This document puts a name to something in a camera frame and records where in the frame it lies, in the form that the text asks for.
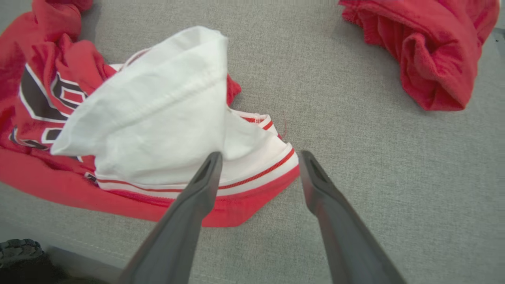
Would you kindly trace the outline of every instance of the fabric fold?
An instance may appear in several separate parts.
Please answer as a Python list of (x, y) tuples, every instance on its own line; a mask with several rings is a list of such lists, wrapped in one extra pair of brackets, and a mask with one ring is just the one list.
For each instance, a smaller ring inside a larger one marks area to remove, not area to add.
[(400, 63), (404, 90), (427, 111), (458, 111), (472, 95), (482, 45), (499, 13), (496, 0), (341, 0), (342, 17), (365, 42)]

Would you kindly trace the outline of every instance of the red stripe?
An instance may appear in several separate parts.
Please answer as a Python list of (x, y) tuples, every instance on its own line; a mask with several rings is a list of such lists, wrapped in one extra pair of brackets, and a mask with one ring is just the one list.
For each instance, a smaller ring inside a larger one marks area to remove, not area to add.
[[(247, 120), (250, 123), (256, 123), (256, 118), (252, 118), (252, 117), (242, 117), (242, 118)], [(264, 121), (264, 119), (259, 119), (258, 123), (262, 123), (263, 121)]]
[[(201, 225), (203, 227), (235, 227), (244, 223), (267, 202), (285, 190), (298, 175), (299, 167), (296, 166), (282, 176), (260, 187), (238, 194), (217, 196), (212, 212), (207, 215)], [(126, 190), (111, 190), (108, 192), (156, 205), (156, 207), (149, 208), (150, 212), (153, 210), (156, 211), (157, 206), (166, 210), (166, 207), (169, 207), (175, 201), (175, 198), (155, 197)], [(144, 219), (158, 221), (162, 215), (163, 211), (156, 211), (156, 215), (152, 214)]]
[[(235, 187), (235, 186), (239, 186), (239, 185), (242, 185), (242, 184), (245, 184), (245, 183), (248, 183), (250, 181), (253, 181), (255, 179), (258, 179), (264, 175), (266, 175), (267, 173), (270, 173), (272, 172), (273, 170), (277, 169), (278, 167), (282, 166), (287, 160), (289, 160), (289, 158), (291, 158), (294, 154), (294, 149), (291, 149), (291, 151), (287, 154), (286, 157), (284, 157), (282, 160), (280, 160), (279, 162), (277, 162), (275, 165), (271, 166), (270, 168), (262, 171), (261, 173), (257, 174), (257, 175), (254, 175), (248, 179), (245, 179), (245, 180), (242, 180), (242, 181), (239, 181), (239, 182), (236, 182), (236, 183), (232, 183), (232, 184), (229, 184), (229, 185), (223, 185), (223, 186), (220, 186), (219, 189), (220, 190), (225, 190), (227, 188), (232, 188), (232, 187)], [(136, 185), (133, 185), (133, 184), (130, 184), (130, 183), (127, 183), (125, 181), (120, 181), (120, 180), (112, 180), (112, 179), (97, 179), (98, 182), (101, 182), (101, 183), (107, 183), (107, 182), (112, 182), (112, 183), (120, 183), (120, 184), (127, 184), (127, 185), (130, 185), (130, 186), (133, 186), (133, 187), (136, 187), (140, 190), (143, 190), (143, 191), (147, 191), (147, 192), (159, 192), (159, 193), (179, 193), (179, 192), (182, 192), (183, 190), (153, 190), (153, 189), (148, 189), (148, 188), (141, 188), (141, 187), (138, 187)]]
[(130, 66), (133, 62), (135, 62), (135, 60), (139, 59), (142, 55), (144, 55), (145, 53), (147, 53), (148, 51), (150, 51), (151, 49), (148, 49), (146, 51), (143, 51), (139, 54), (137, 54), (137, 56), (135, 56), (135, 58), (133, 58), (129, 63), (128, 63), (128, 66)]
[(270, 127), (272, 127), (272, 125), (274, 125), (274, 123), (272, 122), (272, 120), (270, 120), (270, 122), (267, 125), (263, 126), (263, 129), (268, 130)]
[(251, 118), (251, 117), (242, 117), (242, 118), (247, 120), (248, 122), (256, 122), (256, 118)]
[(242, 185), (242, 184), (245, 184), (245, 183), (248, 183), (250, 181), (253, 181), (255, 179), (258, 179), (264, 175), (266, 175), (267, 173), (275, 170), (276, 168), (280, 167), (282, 164), (284, 164), (289, 158), (291, 158), (291, 156), (293, 156), (294, 154), (294, 148), (291, 149), (291, 151), (289, 152), (289, 154), (287, 154), (286, 157), (284, 157), (284, 159), (280, 160), (279, 162), (277, 162), (275, 165), (271, 166), (270, 168), (262, 171), (261, 173), (255, 175), (255, 176), (252, 176), (248, 179), (245, 179), (243, 181), (239, 181), (239, 182), (236, 182), (236, 183), (232, 183), (232, 184), (229, 184), (229, 185), (223, 185), (223, 186), (220, 186), (219, 189), (220, 190), (225, 190), (227, 188), (231, 188), (231, 187), (235, 187), (235, 186), (239, 186), (239, 185)]

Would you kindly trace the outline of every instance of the red and white stripe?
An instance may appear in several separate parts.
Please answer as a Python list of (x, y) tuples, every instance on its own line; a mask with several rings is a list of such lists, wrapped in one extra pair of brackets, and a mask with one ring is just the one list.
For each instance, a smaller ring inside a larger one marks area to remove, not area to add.
[[(219, 183), (217, 196), (230, 196), (252, 191), (271, 181), (283, 177), (293, 168), (298, 166), (298, 156), (291, 144), (287, 144), (274, 160), (265, 163), (264, 167), (241, 178), (222, 180)], [(125, 181), (100, 179), (97, 175), (98, 185), (106, 191), (123, 190), (138, 194), (175, 199), (187, 184), (145, 185), (133, 184)]]
[(236, 110), (232, 110), (232, 112), (245, 119), (246, 121), (256, 124), (258, 127), (273, 133), (275, 136), (279, 136), (279, 133), (277, 132), (277, 129), (275, 128), (274, 122), (272, 121), (272, 118), (270, 118), (270, 115), (247, 113)]

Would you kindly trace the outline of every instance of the floor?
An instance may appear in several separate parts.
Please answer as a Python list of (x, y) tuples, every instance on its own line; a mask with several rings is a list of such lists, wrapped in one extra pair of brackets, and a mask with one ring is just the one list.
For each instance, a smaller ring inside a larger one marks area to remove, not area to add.
[(504, 59), (505, 58), (505, 27), (495, 28), (493, 30), (493, 36), (494, 36), (494, 40), (496, 41), (496, 45), (498, 46), (498, 50), (501, 54), (501, 57), (502, 57), (502, 59)]
[(69, 251), (50, 246), (50, 240), (41, 239), (23, 229), (0, 222), (0, 243), (11, 239), (32, 239), (40, 243), (49, 254), (54, 265), (62, 267), (75, 277), (93, 277), (108, 283), (115, 283), (122, 270)]

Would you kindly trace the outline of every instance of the red jersey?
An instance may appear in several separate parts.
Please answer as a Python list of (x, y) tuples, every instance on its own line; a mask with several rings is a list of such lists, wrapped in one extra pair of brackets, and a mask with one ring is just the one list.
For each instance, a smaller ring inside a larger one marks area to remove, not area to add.
[[(0, 36), (0, 180), (61, 204), (158, 220), (159, 207), (100, 190), (94, 157), (48, 149), (72, 112), (116, 70), (90, 41), (77, 41), (92, 0), (34, 0)], [(241, 90), (228, 76), (228, 103)]]

